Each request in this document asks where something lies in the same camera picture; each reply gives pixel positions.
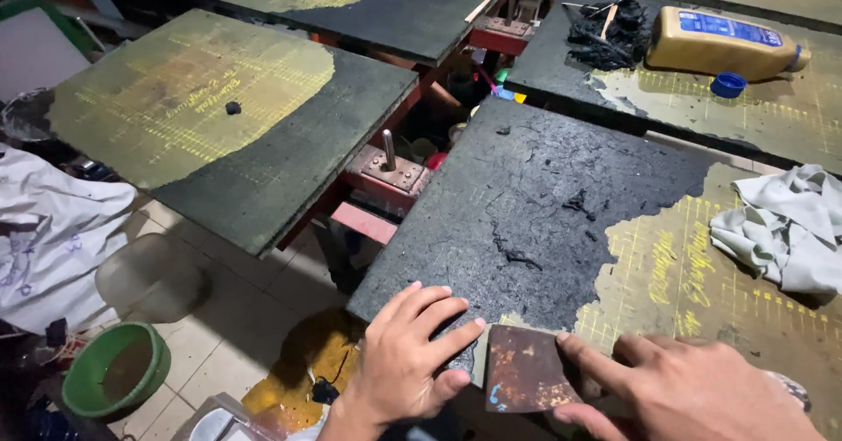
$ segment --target plastic bottle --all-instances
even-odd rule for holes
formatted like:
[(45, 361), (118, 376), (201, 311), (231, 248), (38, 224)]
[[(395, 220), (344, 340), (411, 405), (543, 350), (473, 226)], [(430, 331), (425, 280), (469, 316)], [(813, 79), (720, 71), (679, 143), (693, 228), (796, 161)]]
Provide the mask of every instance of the plastic bottle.
[(803, 70), (810, 52), (784, 33), (708, 11), (663, 7), (655, 19), (647, 65), (709, 75), (732, 71), (746, 81)]
[(166, 236), (145, 234), (108, 257), (94, 283), (118, 311), (140, 313), (148, 323), (170, 323), (190, 314), (205, 295), (205, 278), (189, 255)]

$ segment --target blue label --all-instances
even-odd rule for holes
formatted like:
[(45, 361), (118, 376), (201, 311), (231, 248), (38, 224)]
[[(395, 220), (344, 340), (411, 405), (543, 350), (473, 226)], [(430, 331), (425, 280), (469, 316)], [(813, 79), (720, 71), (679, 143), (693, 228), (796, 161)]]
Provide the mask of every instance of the blue label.
[(722, 37), (740, 38), (755, 43), (763, 43), (770, 47), (781, 47), (784, 42), (781, 35), (768, 28), (756, 27), (741, 21), (709, 16), (696, 12), (679, 12), (681, 30), (688, 32), (705, 32), (721, 35)]

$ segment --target white cloth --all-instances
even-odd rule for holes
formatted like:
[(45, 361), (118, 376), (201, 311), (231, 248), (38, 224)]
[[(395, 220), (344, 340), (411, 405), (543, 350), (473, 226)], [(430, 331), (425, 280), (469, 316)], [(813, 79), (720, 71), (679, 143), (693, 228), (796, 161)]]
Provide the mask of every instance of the white cloth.
[(710, 240), (785, 291), (842, 290), (842, 183), (818, 165), (731, 183), (746, 204), (710, 220)]
[(0, 144), (0, 318), (36, 334), (62, 317), (77, 331), (116, 318), (93, 275), (126, 244), (135, 195)]

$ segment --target tan plastic bottle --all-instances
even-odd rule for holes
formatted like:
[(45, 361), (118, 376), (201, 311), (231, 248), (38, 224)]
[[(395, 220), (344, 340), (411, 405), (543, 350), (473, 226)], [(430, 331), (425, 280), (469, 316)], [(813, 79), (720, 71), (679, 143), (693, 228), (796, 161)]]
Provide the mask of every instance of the tan plastic bottle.
[(731, 71), (746, 81), (801, 71), (810, 52), (784, 33), (719, 14), (663, 7), (652, 31), (646, 62), (654, 68), (709, 75)]

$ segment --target blue bottle cap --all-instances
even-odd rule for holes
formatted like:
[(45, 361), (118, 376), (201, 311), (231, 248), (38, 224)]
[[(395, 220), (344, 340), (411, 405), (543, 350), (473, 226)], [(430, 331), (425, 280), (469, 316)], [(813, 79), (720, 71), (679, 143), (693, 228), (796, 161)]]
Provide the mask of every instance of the blue bottle cap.
[(739, 96), (747, 85), (749, 85), (749, 81), (745, 81), (742, 76), (725, 71), (718, 74), (710, 83), (710, 92), (726, 99), (733, 99)]

